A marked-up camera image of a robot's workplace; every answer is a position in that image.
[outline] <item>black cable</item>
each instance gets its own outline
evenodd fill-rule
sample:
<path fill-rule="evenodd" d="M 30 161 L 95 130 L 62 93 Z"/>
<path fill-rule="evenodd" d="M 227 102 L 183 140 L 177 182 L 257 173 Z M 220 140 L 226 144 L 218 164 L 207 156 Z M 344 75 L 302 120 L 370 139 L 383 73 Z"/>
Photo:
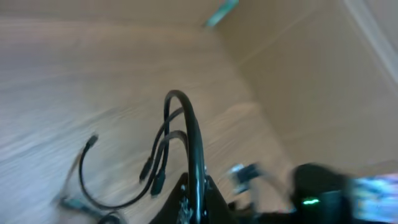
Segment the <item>black cable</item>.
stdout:
<path fill-rule="evenodd" d="M 141 199 L 145 195 L 145 193 L 149 190 L 149 187 L 150 187 L 153 179 L 155 178 L 155 175 L 156 175 L 156 172 L 157 172 L 157 168 L 159 166 L 160 159 L 162 157 L 162 153 L 163 153 L 164 147 L 173 138 L 179 138 L 181 141 L 183 141 L 184 146 L 188 145 L 187 135 L 183 131 L 173 131 L 170 134 L 168 134 L 166 137 L 164 137 L 163 140 L 161 140 L 161 142 L 159 144 L 159 147 L 158 147 L 158 150 L 157 150 L 157 153 L 156 153 L 155 162 L 154 162 L 154 166 L 153 166 L 152 172 L 150 173 L 148 182 L 146 183 L 144 189 L 141 191 L 140 194 L 138 194 L 135 198 L 131 199 L 130 201 L 128 201 L 126 203 L 123 203 L 121 205 L 104 205 L 104 204 L 98 202 L 97 200 L 95 200 L 88 193 L 88 191 L 87 191 L 87 189 L 85 187 L 84 180 L 83 180 L 83 169 L 82 169 L 82 167 L 83 167 L 84 159 L 86 157 L 86 153 L 88 152 L 88 150 L 90 150 L 90 148 L 93 147 L 94 143 L 98 139 L 97 136 L 92 136 L 88 140 L 88 142 L 86 143 L 86 146 L 83 148 L 83 150 L 81 152 L 80 161 L 79 161 L 79 168 L 78 168 L 79 184 L 80 184 L 81 191 L 83 192 L 83 195 L 94 206 L 96 206 L 98 208 L 101 208 L 101 209 L 117 210 L 117 209 L 125 208 L 125 207 L 128 207 L 128 206 L 134 204 L 139 199 Z"/>
<path fill-rule="evenodd" d="M 187 152 L 187 147 L 188 147 L 187 134 L 185 132 L 183 132 L 183 131 L 173 131 L 173 134 L 176 136 L 176 138 L 179 138 L 184 143 L 184 148 L 185 148 L 185 151 Z M 166 142 L 165 146 L 163 148 L 163 162 L 164 162 L 165 158 L 167 160 L 167 157 L 165 157 L 164 151 L 165 151 L 166 145 L 168 145 L 168 144 L 169 144 L 169 142 Z M 159 165 L 159 162 L 160 161 L 155 161 L 155 165 L 154 165 L 154 169 L 153 170 L 157 169 L 157 166 Z M 160 194 L 160 192 L 162 191 L 162 188 L 163 188 L 163 184 L 164 184 L 165 178 L 166 178 L 165 168 L 161 167 L 159 169 L 158 173 L 156 174 L 156 177 L 154 179 L 154 183 L 152 184 L 152 188 L 150 190 L 150 194 L 152 196 L 156 196 L 156 195 Z"/>
<path fill-rule="evenodd" d="M 165 120 L 164 120 L 163 124 L 161 125 L 161 127 L 159 128 L 159 130 L 158 130 L 158 132 L 156 134 L 155 141 L 154 141 L 154 144 L 152 146 L 152 150 L 150 152 L 150 156 L 149 156 L 147 162 L 145 163 L 145 165 L 144 165 L 144 167 L 141 170 L 141 173 L 139 175 L 139 181 L 140 182 L 142 182 L 146 178 L 146 176 L 148 175 L 150 169 L 152 168 L 152 162 L 154 160 L 157 143 L 159 142 L 160 137 L 162 137 L 162 132 L 164 131 L 164 136 L 168 135 L 170 122 L 174 118 L 176 118 L 178 115 L 180 115 L 182 112 L 183 112 L 183 108 L 179 108 L 179 109 L 175 110 L 170 116 L 165 117 Z M 167 151 L 167 152 L 169 151 L 169 144 L 167 144 L 165 146 L 165 151 Z M 165 170 L 165 168 L 166 168 L 167 156 L 168 156 L 168 153 L 163 155 L 163 162 L 162 162 L 162 169 L 163 170 Z"/>
<path fill-rule="evenodd" d="M 165 97 L 165 104 L 164 104 L 164 118 L 167 120 L 169 118 L 169 111 L 170 111 L 170 103 L 171 99 L 173 97 L 177 97 L 178 100 L 180 101 L 183 112 L 184 112 L 184 117 L 185 117 L 185 125 L 187 127 L 187 133 L 185 134 L 186 136 L 186 142 L 184 145 L 187 147 L 186 152 L 187 152 L 187 157 L 188 157 L 188 199 L 190 201 L 190 205 L 192 206 L 193 209 L 193 216 L 192 216 L 192 222 L 193 223 L 200 223 L 201 222 L 201 216 L 202 216 L 202 211 L 204 207 L 204 194 L 205 194 L 205 161 L 204 161 L 204 155 L 203 155 L 203 143 L 201 140 L 201 133 L 200 133 L 200 128 L 198 121 L 195 117 L 195 114 L 193 112 L 193 107 L 186 96 L 185 93 L 179 90 L 172 90 L 170 91 L 167 96 Z M 116 210 L 120 208 L 124 208 L 127 206 L 132 205 L 136 201 L 138 201 L 149 189 L 152 181 L 154 180 L 156 176 L 156 171 L 159 166 L 160 158 L 163 155 L 163 163 L 162 167 L 159 171 L 158 174 L 164 174 L 165 172 L 165 166 L 167 164 L 167 158 L 169 154 L 169 144 L 168 141 L 171 139 L 172 136 L 169 136 L 169 123 L 165 122 L 164 123 L 164 133 L 165 133 L 165 138 L 161 141 L 158 151 L 156 153 L 156 158 L 155 158 L 155 164 L 152 168 L 152 172 L 150 173 L 150 177 L 148 182 L 146 183 L 146 186 L 142 190 L 142 192 L 134 199 L 122 204 L 122 205 L 117 205 L 117 206 L 109 206 L 109 205 L 103 205 L 99 202 L 97 202 L 95 199 L 93 199 L 90 194 L 87 192 L 85 189 L 84 181 L 83 181 L 83 175 L 82 175 L 82 166 L 83 166 L 83 161 L 86 156 L 87 151 L 93 146 L 90 144 L 90 140 L 87 142 L 86 146 L 83 148 L 80 161 L 79 161 L 79 183 L 81 190 L 83 192 L 83 195 L 95 206 L 98 208 L 102 209 L 108 209 L 108 210 Z M 149 172 L 150 168 L 152 167 L 152 162 L 153 162 L 153 157 L 151 156 L 148 161 L 146 162 L 142 175 L 140 177 L 145 177 L 146 174 Z"/>

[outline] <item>wooden floor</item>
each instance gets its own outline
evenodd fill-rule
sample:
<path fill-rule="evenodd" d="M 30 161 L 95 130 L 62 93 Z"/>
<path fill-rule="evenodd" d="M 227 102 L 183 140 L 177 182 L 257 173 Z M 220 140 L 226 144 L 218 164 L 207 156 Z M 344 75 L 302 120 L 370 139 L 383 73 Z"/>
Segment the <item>wooden floor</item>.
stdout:
<path fill-rule="evenodd" d="M 171 89 L 190 97 L 208 173 L 228 200 L 234 195 L 224 175 L 235 163 L 259 161 L 287 178 L 289 160 L 214 33 L 0 17 L 0 223 L 91 223 L 52 200 L 93 132 L 89 189 L 108 203 L 137 194 Z M 171 128 L 185 129 L 183 118 Z M 182 144 L 172 142 L 163 192 L 125 209 L 130 223 L 147 223 L 186 169 Z M 72 185 L 79 195 L 75 179 Z M 261 207 L 282 208 L 263 188 Z"/>

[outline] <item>wire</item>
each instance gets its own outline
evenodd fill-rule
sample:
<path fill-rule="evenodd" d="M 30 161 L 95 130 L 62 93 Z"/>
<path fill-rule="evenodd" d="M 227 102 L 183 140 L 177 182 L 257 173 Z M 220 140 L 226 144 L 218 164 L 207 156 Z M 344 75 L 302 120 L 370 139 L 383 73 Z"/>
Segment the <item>wire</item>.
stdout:
<path fill-rule="evenodd" d="M 152 151 L 150 152 L 149 159 L 154 159 L 157 143 L 159 142 L 159 139 L 162 136 L 163 131 L 168 130 L 170 122 L 174 118 L 176 118 L 178 115 L 182 114 L 183 112 L 184 112 L 183 108 L 179 108 L 179 109 L 175 110 L 170 116 L 168 116 L 167 118 L 164 119 L 163 124 L 161 125 L 161 127 L 159 128 L 159 130 L 156 134 L 154 145 L 152 146 Z"/>
<path fill-rule="evenodd" d="M 183 143 L 184 146 L 187 147 L 188 146 L 188 138 L 187 138 L 187 134 L 185 134 L 183 131 L 172 131 L 170 134 L 168 134 L 167 136 L 165 136 L 163 138 L 163 140 L 161 140 L 157 153 L 156 153 L 156 157 L 155 157 L 155 163 L 154 166 L 152 168 L 152 172 L 150 173 L 149 179 L 144 187 L 144 189 L 133 199 L 129 200 L 126 203 L 123 203 L 121 205 L 105 205 L 102 204 L 100 202 L 98 202 L 97 200 L 95 200 L 87 191 L 86 187 L 85 187 L 85 183 L 83 180 L 83 162 L 84 159 L 86 157 L 86 153 L 90 150 L 90 148 L 93 146 L 93 144 L 90 144 L 91 139 L 89 139 L 89 141 L 86 143 L 86 146 L 83 148 L 82 152 L 81 152 L 81 156 L 80 156 L 80 161 L 79 161 L 79 167 L 78 167 L 78 175 L 79 175 L 79 183 L 80 183 L 80 188 L 81 191 L 83 192 L 83 195 L 88 199 L 89 202 L 91 202 L 94 206 L 101 208 L 101 209 L 106 209 L 106 210 L 117 210 L 117 209 L 121 209 L 121 208 L 125 208 L 128 207 L 134 203 L 136 203 L 139 199 L 141 199 L 145 193 L 149 190 L 149 187 L 153 181 L 153 179 L 155 178 L 156 172 L 157 172 L 157 168 L 159 166 L 160 163 L 160 159 L 162 157 L 162 153 L 164 150 L 165 145 L 174 138 L 179 138 Z"/>

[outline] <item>wooden panel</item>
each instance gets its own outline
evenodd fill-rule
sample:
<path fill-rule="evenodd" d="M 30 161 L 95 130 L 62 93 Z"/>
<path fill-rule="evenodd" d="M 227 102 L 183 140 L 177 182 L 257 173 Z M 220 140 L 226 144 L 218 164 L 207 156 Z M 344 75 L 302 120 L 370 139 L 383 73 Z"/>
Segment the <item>wooden panel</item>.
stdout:
<path fill-rule="evenodd" d="M 2 13 L 200 26 L 222 0 L 0 0 Z"/>
<path fill-rule="evenodd" d="M 266 12 L 247 16 L 261 21 Z M 230 19 L 223 22 L 233 27 L 239 18 Z M 360 170 L 397 158 L 396 85 L 342 1 L 327 1 L 268 46 L 250 44 L 260 50 L 240 70 L 296 163 Z"/>
<path fill-rule="evenodd" d="M 51 201 L 92 132 L 89 189 L 109 203 L 137 194 L 171 89 L 190 97 L 208 172 L 228 200 L 235 163 L 259 161 L 287 180 L 290 161 L 212 32 L 2 17 L 0 40 L 0 223 L 90 223 Z M 171 128 L 184 129 L 182 117 Z M 173 141 L 162 194 L 126 209 L 130 223 L 157 213 L 185 159 Z M 72 189 L 80 194 L 76 179 Z M 267 187 L 261 197 L 263 209 L 284 208 Z"/>
<path fill-rule="evenodd" d="M 242 63 L 273 42 L 292 24 L 314 11 L 319 0 L 247 0 L 228 14 L 217 29 L 232 58 Z"/>

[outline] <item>cable connector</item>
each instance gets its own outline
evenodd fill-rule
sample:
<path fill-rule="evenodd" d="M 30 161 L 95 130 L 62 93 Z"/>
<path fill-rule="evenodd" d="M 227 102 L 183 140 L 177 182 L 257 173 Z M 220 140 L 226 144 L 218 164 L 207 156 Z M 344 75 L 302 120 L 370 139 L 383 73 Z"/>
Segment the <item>cable connector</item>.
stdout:
<path fill-rule="evenodd" d="M 93 147 L 94 144 L 97 142 L 97 140 L 98 140 L 98 135 L 96 135 L 96 134 L 92 135 L 89 138 L 89 140 L 87 140 L 86 147 L 89 147 L 89 148 Z"/>
<path fill-rule="evenodd" d="M 139 174 L 139 182 L 141 183 L 145 178 L 147 177 L 150 168 L 152 168 L 152 162 L 153 160 L 151 158 L 148 158 L 147 162 L 145 163 L 144 167 L 141 170 L 141 173 Z"/>
<path fill-rule="evenodd" d="M 247 183 L 250 180 L 255 179 L 259 176 L 260 173 L 258 171 L 257 164 L 250 164 L 236 173 L 236 177 L 241 184 Z"/>
<path fill-rule="evenodd" d="M 160 170 L 154 179 L 154 183 L 152 184 L 152 188 L 150 190 L 150 194 L 152 196 L 156 196 L 160 194 L 163 188 L 164 180 L 166 179 L 166 174 L 164 170 Z"/>

